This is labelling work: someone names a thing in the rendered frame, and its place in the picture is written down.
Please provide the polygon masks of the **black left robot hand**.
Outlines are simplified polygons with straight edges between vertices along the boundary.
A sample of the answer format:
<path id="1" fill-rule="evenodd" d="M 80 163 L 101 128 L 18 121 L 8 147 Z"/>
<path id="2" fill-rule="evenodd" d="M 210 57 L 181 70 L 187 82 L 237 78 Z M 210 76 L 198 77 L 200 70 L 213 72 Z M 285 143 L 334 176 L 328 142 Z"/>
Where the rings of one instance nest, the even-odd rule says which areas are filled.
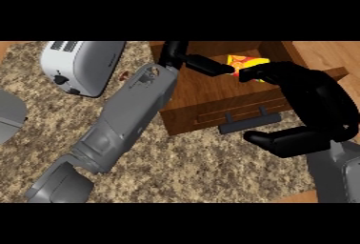
<path id="1" fill-rule="evenodd" d="M 182 66 L 187 66 L 212 77 L 235 73 L 235 68 L 231 65 L 222 64 L 200 54 L 187 54 L 188 47 L 188 41 L 166 41 L 159 64 L 178 70 L 182 69 Z"/>

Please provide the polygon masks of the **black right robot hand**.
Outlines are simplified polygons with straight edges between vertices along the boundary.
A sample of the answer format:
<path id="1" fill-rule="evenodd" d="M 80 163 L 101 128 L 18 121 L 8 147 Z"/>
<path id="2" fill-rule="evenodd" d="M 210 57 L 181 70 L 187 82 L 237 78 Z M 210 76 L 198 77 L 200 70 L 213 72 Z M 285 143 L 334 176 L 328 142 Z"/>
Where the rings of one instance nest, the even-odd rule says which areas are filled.
<path id="1" fill-rule="evenodd" d="M 331 149 L 359 133 L 360 111 L 346 89 L 325 71 L 293 62 L 271 62 L 240 71 L 240 82 L 262 79 L 281 87 L 305 125 L 278 132 L 249 131 L 244 138 L 281 158 Z"/>

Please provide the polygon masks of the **orange and yellow cup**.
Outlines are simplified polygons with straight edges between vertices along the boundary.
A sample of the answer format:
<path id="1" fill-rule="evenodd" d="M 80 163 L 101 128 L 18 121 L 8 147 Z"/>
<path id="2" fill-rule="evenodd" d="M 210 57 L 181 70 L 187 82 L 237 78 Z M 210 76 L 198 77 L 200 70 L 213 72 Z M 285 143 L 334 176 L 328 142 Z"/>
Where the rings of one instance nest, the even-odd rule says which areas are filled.
<path id="1" fill-rule="evenodd" d="M 250 68 L 256 65 L 269 63 L 271 60 L 268 58 L 259 58 L 251 56 L 231 55 L 228 57 L 226 63 L 235 68 L 235 72 L 231 74 L 232 76 L 240 76 L 240 71 L 246 68 Z"/>

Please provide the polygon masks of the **wooden drawer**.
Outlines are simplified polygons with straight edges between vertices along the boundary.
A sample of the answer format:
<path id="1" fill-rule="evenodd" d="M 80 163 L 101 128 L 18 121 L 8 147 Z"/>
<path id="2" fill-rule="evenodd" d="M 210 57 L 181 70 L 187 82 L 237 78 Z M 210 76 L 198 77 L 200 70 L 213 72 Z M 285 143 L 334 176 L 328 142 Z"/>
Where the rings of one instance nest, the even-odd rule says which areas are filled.
<path id="1" fill-rule="evenodd" d="M 192 41 L 188 53 L 200 54 L 221 63 L 231 55 L 241 55 L 306 64 L 290 41 Z M 161 116 L 167 133 L 176 135 L 290 109 L 278 86 L 256 81 L 243 83 L 229 74 L 210 77 L 185 67 Z"/>

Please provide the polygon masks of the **white toaster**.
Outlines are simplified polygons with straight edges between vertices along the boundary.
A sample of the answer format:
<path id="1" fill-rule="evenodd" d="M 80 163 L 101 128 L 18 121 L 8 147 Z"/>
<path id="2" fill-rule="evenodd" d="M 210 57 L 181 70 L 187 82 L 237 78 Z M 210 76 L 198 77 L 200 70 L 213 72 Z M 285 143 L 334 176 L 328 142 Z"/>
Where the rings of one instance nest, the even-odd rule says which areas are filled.
<path id="1" fill-rule="evenodd" d="M 42 68 L 66 93 L 88 97 L 102 95 L 125 47 L 125 41 L 48 42 Z"/>

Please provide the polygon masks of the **grey rounded appliance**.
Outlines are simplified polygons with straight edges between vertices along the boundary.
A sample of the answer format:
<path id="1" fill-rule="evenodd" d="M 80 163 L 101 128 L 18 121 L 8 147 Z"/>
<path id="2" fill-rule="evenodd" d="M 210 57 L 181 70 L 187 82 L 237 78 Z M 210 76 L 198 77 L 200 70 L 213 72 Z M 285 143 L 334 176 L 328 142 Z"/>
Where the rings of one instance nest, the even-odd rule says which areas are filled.
<path id="1" fill-rule="evenodd" d="M 0 144 L 15 135 L 24 125 L 27 107 L 23 100 L 0 90 Z"/>

